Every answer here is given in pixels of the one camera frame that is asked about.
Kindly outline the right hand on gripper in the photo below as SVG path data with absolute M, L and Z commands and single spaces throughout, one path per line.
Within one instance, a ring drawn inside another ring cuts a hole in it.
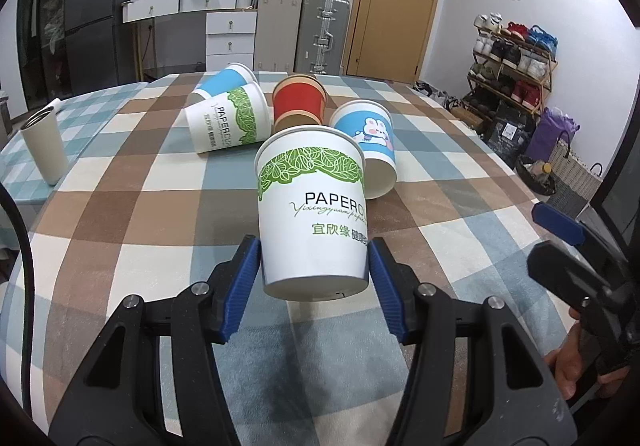
M 544 362 L 554 371 L 554 379 L 565 400 L 575 395 L 577 381 L 585 371 L 584 360 L 580 354 L 579 345 L 582 339 L 580 315 L 575 309 L 570 309 L 568 315 L 575 319 L 574 325 L 568 330 L 563 344 L 544 356 Z M 625 366 L 598 377 L 599 390 L 597 396 L 611 397 L 623 384 L 630 367 Z

